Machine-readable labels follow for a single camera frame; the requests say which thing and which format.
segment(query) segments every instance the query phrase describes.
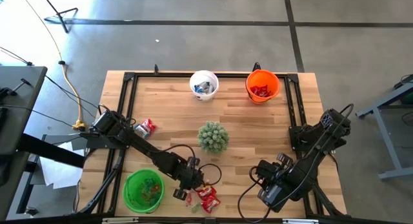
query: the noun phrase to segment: candy wrapper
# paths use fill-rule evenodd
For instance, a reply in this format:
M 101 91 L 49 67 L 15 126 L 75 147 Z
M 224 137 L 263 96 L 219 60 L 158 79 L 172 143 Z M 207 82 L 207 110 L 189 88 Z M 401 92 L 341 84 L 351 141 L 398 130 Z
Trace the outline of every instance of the candy wrapper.
M 271 91 L 268 91 L 268 85 L 262 87 L 254 86 L 250 87 L 250 89 L 252 93 L 260 97 L 269 97 L 271 94 Z
M 209 196 L 215 196 L 215 194 L 217 193 L 217 191 L 212 187 L 212 186 L 208 186 L 205 187 L 203 190 L 197 192 L 199 198 L 201 198 L 203 201 L 207 200 Z
M 221 204 L 220 200 L 218 200 L 215 196 L 210 195 L 205 201 L 202 202 L 201 205 L 202 208 L 210 214 L 212 212 L 212 208 L 218 206 L 219 204 Z
M 135 132 L 145 139 L 149 137 L 155 129 L 156 126 L 152 124 L 152 121 L 149 118 L 135 126 Z

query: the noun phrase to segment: yellow cable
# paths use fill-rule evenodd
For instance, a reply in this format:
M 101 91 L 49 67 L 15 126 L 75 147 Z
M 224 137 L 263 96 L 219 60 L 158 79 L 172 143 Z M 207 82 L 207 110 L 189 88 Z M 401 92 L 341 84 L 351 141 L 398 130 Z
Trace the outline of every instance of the yellow cable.
M 34 10 L 33 6 L 28 2 L 28 0 L 25 0 L 25 1 L 26 1 L 26 3 L 30 6 L 30 8 L 33 10 L 33 12 L 34 12 L 35 15 L 37 16 L 37 18 L 39 18 L 39 20 L 40 20 L 40 22 L 43 24 L 43 26 L 45 26 L 47 32 L 49 33 L 50 37 L 52 38 L 52 40 L 53 40 L 53 42 L 54 42 L 54 44 L 55 44 L 55 46 L 56 46 L 57 53 L 59 53 L 60 61 L 63 61 L 63 58 L 62 58 L 62 54 L 61 54 L 61 52 L 60 52 L 60 49 L 59 49 L 59 47 L 58 47 L 58 45 L 57 45 L 57 43 L 56 43 L 56 40 L 54 39 L 52 33 L 50 32 L 49 28 L 47 28 L 46 24 L 43 22 L 43 20 L 42 20 L 42 19 L 40 18 L 40 16 L 39 16 L 39 14 L 37 14 L 37 12 Z M 69 79 L 67 78 L 65 65 L 61 65 L 61 66 L 62 66 L 63 77 L 65 78 L 65 81 L 66 81 L 67 84 L 70 86 L 70 88 L 72 89 L 73 93 L 77 96 L 77 104 L 78 104 L 77 107 L 78 107 L 78 111 L 79 111 L 78 114 L 79 114 L 79 115 L 77 116 L 76 124 L 73 125 L 73 129 L 76 129 L 76 130 L 77 130 L 77 129 L 80 128 L 80 127 L 85 127 L 85 124 L 82 122 L 81 101 L 80 101 L 80 99 L 79 99 L 79 94 L 76 92 L 75 88 L 73 87 L 73 85 L 71 84 L 71 82 L 69 81 Z

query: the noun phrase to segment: white paper cup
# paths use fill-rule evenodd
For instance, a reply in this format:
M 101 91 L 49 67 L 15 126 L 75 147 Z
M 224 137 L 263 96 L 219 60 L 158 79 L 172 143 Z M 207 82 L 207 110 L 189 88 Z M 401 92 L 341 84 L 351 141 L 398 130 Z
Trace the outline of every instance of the white paper cup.
M 210 94 L 199 94 L 195 92 L 194 86 L 199 85 L 202 82 L 209 82 L 214 87 L 214 91 Z M 191 76 L 191 78 L 189 79 L 189 87 L 191 88 L 191 91 L 194 93 L 196 99 L 200 101 L 209 101 L 214 98 L 216 92 L 218 91 L 219 81 L 214 73 L 207 70 L 201 70 L 195 72 Z

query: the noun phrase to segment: black floor stripe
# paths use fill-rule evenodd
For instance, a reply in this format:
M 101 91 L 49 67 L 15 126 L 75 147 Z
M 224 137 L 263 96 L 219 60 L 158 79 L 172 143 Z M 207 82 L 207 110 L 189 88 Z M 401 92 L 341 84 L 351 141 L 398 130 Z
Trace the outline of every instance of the black floor stripe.
M 293 23 L 300 27 L 358 27 L 358 28 L 413 28 L 413 23 L 324 23 L 302 22 Z
M 298 26 L 298 27 L 358 27 L 358 28 L 413 28 L 413 23 L 335 23 L 306 21 L 168 21 L 168 20 L 109 20 L 63 18 L 68 25 L 198 25 L 198 26 Z M 45 21 L 59 24 L 55 17 L 47 17 Z
M 292 49 L 294 51 L 294 57 L 296 59 L 297 71 L 304 72 L 303 59 L 301 58 L 301 52 L 299 50 L 297 30 L 296 26 L 294 25 L 294 15 L 292 14 L 291 1 L 284 0 L 284 2 L 285 8 L 287 10 L 288 22 L 290 23 Z
M 58 18 L 46 18 L 53 24 L 60 24 Z M 64 18 L 68 25 L 181 25 L 181 26 L 288 26 L 288 21 L 154 21 L 154 20 L 99 20 Z

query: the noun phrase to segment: orange plastic bowl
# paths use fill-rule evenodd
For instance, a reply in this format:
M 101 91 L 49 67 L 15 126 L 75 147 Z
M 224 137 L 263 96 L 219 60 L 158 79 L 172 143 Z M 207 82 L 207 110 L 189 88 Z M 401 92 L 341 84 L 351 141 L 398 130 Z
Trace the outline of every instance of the orange plastic bowl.
M 268 91 L 270 91 L 270 95 L 268 97 L 260 97 L 255 95 L 251 91 L 251 87 L 258 86 L 263 87 L 268 85 Z M 262 105 L 266 101 L 276 97 L 279 94 L 280 90 L 280 83 L 279 79 L 274 73 L 268 70 L 258 69 L 253 71 L 248 77 L 247 81 L 245 82 L 245 86 L 247 88 L 248 96 L 250 100 L 257 105 Z

